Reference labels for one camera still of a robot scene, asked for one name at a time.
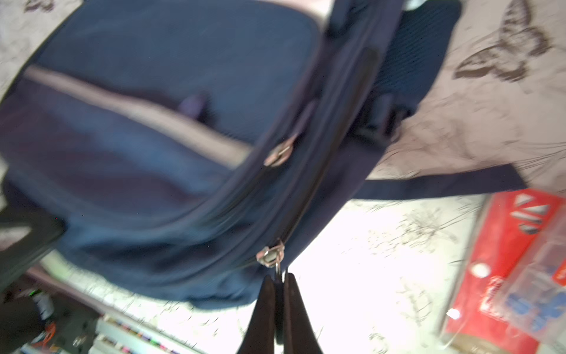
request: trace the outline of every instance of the red package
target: red package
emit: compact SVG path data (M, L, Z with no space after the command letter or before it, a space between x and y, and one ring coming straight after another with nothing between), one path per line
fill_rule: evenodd
M538 341L504 321L493 299L564 201L532 189L491 197L447 311L441 334L447 345L470 354L536 353ZM547 206L545 215L534 212L541 206Z

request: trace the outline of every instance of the black handle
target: black handle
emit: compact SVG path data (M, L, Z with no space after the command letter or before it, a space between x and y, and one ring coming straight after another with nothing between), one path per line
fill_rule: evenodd
M0 229L30 227L20 241L0 251L0 291L53 249L65 231L61 220L43 209L26 210L7 206L0 211Z

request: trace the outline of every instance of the zipper tab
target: zipper tab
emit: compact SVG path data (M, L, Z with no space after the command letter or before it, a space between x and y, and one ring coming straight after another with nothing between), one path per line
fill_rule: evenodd
M293 143L299 135L293 135L289 139L285 140L281 144L277 145L273 150L269 152L269 155L263 161L263 165L266 167L277 167L283 165L293 153Z
M274 247L264 247L260 252L255 255L255 259L262 266L273 268L277 266L285 257L285 245L279 243Z
M267 158L263 161L264 166L281 166L291 157L291 154L293 153L293 144L295 143L295 140L303 134L307 122L312 117L317 105L318 100L312 100L305 106L293 127L291 137L277 145L269 152L269 155L267 155Z

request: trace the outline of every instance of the dark fabric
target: dark fabric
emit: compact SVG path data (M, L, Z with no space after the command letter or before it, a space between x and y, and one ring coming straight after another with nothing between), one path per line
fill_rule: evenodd
M35 62L111 91L169 101L202 92L207 123L255 142L286 109L319 45L298 11L247 0L96 0Z
M527 188L511 164L476 171L421 176L410 180L367 180L354 199L384 201L497 193Z
M401 18L375 88L393 92L397 105L416 112L444 61L452 28L462 6L454 0L428 0Z
M418 85L387 86L385 79L376 84L378 91L390 91L397 105L412 109L432 85L460 13L457 1L430 0L427 4L402 16L391 48L404 48L417 35L428 44L414 46L416 52L390 51L379 77L410 82L415 72L394 65L413 65L405 57L422 58L419 70L427 73ZM248 175L243 181L250 183L249 189L240 191L239 185L230 185L234 181L233 175L227 176L230 172L210 161L193 159L191 151L155 137L144 127L130 128L119 115L60 97L25 80L0 107L0 124L5 124L0 128L0 151L11 164L8 178L40 206L64 216L68 229L57 248L70 262L151 297L191 301L210 309L248 304L256 299L265 275L272 272L253 261L254 256L275 242L274 235L291 226L286 221L288 215L293 216L293 208L298 208L296 201L312 190L312 184L304 181L318 177L332 157L309 209L286 244L284 266L354 196L384 152L383 146L355 135L344 138L349 128L344 116L355 118L344 96L356 91L344 92L351 77L340 65L354 66L357 57L353 53L366 44L358 40L363 25L368 27L374 20L382 31L372 33L371 45L379 53L386 51L391 39L387 33L395 28L401 2L371 5L367 8L375 12L384 6L392 16L383 15L386 12L379 13L382 20L359 16L361 22L347 31L346 36L351 37L344 40L335 59L319 61L319 66L326 63L331 68L325 71L328 75L318 78L325 85L305 90L320 91L320 103L305 124L291 159L261 173L244 169L246 165L234 171L234 175ZM426 28L422 33L407 29L428 21L431 14L436 35L429 36ZM154 90L173 100L174 108L183 99L205 92L217 119L211 126L255 141L273 125L277 112L291 105L290 92L300 76L306 75L309 56L319 42L307 31L311 24L292 10L255 1L97 0L73 14L37 58L49 69L119 92ZM329 154L336 146L336 154ZM266 155L258 152L260 147L248 160L263 166ZM225 199L225 208L210 208L209 214L189 210L200 201L187 203L189 199L205 199L219 185L226 194L217 192L214 197ZM227 185L233 190L224 191ZM98 207L70 203L78 195L87 206L94 201ZM177 219L171 218L175 211L180 215ZM165 216L170 222L155 221Z
M4 198L6 198L6 203L14 209L24 209L28 211L41 209L36 202L23 194L8 178L2 180L2 194Z

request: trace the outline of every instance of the butterfly print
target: butterfly print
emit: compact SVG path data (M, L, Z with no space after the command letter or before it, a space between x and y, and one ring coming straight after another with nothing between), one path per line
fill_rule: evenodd
M35 11L41 9L43 12L49 12L55 7L54 0L28 0L25 3L24 12Z
M498 41L472 54L458 65L454 78L481 78L492 74L501 81L515 82L529 72L528 60L545 54L549 40L543 31L531 26L527 0L512 0L501 20Z

